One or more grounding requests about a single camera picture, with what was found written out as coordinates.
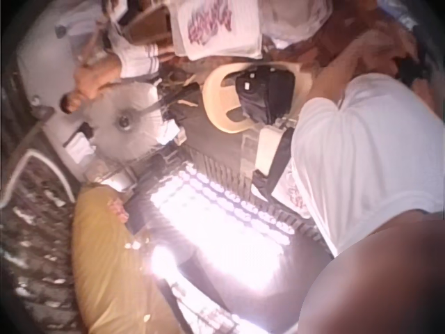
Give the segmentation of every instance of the cable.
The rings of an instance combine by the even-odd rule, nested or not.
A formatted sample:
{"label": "cable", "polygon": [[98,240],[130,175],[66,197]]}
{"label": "cable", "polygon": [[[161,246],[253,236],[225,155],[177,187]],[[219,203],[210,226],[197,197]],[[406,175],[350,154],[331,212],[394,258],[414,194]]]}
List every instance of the cable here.
{"label": "cable", "polygon": [[50,169],[54,172],[54,174],[56,174],[56,176],[62,182],[63,188],[65,188],[65,191],[67,193],[68,198],[70,199],[70,202],[75,203],[76,199],[74,198],[74,194],[72,193],[70,184],[68,183],[66,177],[64,176],[64,174],[62,173],[60,168],[57,167],[57,165],[54,162],[52,162],[50,159],[48,159],[46,156],[44,156],[41,152],[31,148],[25,152],[23,157],[17,163],[17,166],[15,167],[15,170],[14,170],[13,174],[11,175],[10,180],[9,180],[8,184],[6,185],[3,196],[0,199],[0,209],[3,209],[4,207],[6,207],[6,205],[8,205],[11,197],[13,196],[15,184],[17,183],[19,176],[22,174],[24,168],[26,167],[26,165],[28,163],[28,160],[31,157],[39,159],[41,162],[43,162],[48,167],[50,167]]}

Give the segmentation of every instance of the yellow fabric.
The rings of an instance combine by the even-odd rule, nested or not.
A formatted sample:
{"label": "yellow fabric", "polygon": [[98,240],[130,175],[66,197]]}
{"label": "yellow fabric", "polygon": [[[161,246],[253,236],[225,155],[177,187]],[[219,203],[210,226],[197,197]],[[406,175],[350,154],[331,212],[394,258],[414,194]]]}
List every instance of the yellow fabric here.
{"label": "yellow fabric", "polygon": [[84,189],[72,233],[74,284],[89,334],[180,334],[154,281],[144,274],[134,238],[108,208],[118,193],[108,186]]}

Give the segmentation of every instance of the beige plastic chair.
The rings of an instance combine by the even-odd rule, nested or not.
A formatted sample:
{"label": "beige plastic chair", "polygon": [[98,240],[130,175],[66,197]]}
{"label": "beige plastic chair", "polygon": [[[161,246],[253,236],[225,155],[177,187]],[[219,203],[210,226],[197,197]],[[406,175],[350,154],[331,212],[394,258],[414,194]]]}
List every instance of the beige plastic chair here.
{"label": "beige plastic chair", "polygon": [[[234,63],[223,65],[215,69],[204,82],[202,89],[202,98],[207,116],[215,127],[228,134],[237,134],[254,126],[251,119],[245,119],[240,122],[234,122],[227,117],[227,113],[241,106],[236,93],[235,86],[222,87],[221,83],[228,75],[241,72],[253,63]],[[273,65],[277,69],[291,71],[296,76],[294,98],[292,101],[289,117],[295,119],[301,109],[301,104],[312,86],[312,73],[301,72],[301,64],[274,62],[263,63],[262,65]]]}

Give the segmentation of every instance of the white t-shirt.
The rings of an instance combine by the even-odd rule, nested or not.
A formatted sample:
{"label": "white t-shirt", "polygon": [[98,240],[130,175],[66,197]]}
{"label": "white t-shirt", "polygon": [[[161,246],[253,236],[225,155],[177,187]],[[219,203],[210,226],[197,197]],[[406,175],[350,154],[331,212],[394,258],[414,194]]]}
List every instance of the white t-shirt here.
{"label": "white t-shirt", "polygon": [[382,74],[352,80],[340,107],[303,106],[294,175],[334,256],[403,212],[444,209],[444,144],[443,122]]}

